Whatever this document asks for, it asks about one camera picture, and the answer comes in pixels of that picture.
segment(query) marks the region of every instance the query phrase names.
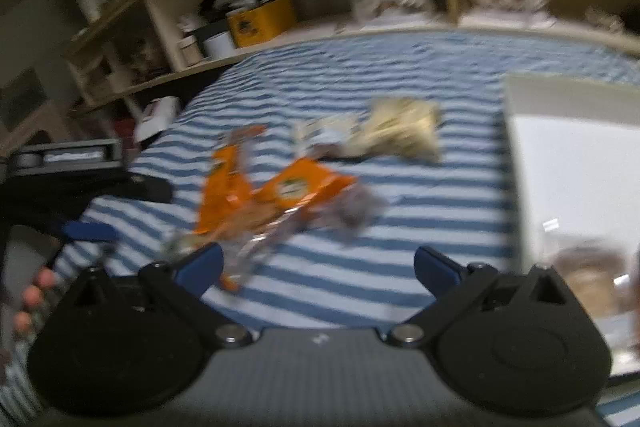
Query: blue and white striped fabric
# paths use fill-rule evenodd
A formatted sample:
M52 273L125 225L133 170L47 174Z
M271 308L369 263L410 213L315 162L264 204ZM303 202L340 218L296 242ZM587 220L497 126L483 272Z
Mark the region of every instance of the blue and white striped fabric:
M292 120L366 110L377 96L436 101L444 121L438 130L441 164L409 164L393 157L332 164L359 176L389 201L384 216L351 246L327 231L301 233L264 261L239 296L215 288L204 295L230 318L256 329L386 330L431 300L414 279L413 255L420 245L463 264L513 265L516 204L501 77L515 71L640 84L640 74L621 55L533 38L387 34L271 50L228 70L134 163L133 171L174 184L174 204L98 198L85 218L118 230L122 242L106 266L111 274L130 274L152 260L175 229L193 228L221 131L253 123L268 126L253 147L252 179L260 184L292 160ZM92 245L76 244L66 248L56 270L71 280L96 255ZM616 425L640 425L640 405L630 409L640 404L640 395L625 397L628 393L603 407ZM9 401L0 396L5 407Z

